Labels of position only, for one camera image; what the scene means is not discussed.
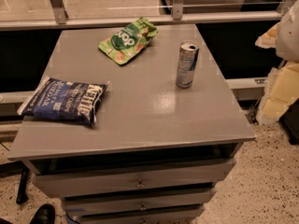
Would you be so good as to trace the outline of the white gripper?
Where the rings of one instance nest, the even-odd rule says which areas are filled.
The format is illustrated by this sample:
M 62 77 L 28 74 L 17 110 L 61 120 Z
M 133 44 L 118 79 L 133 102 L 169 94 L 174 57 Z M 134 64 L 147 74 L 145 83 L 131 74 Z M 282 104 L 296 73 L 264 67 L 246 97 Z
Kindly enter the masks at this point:
M 268 74 L 264 95 L 258 107 L 259 124 L 278 121 L 299 99 L 299 0 L 280 23 L 273 25 L 259 36 L 255 45 L 262 49 L 276 48 L 278 57 L 291 62 L 280 69 L 273 67 Z

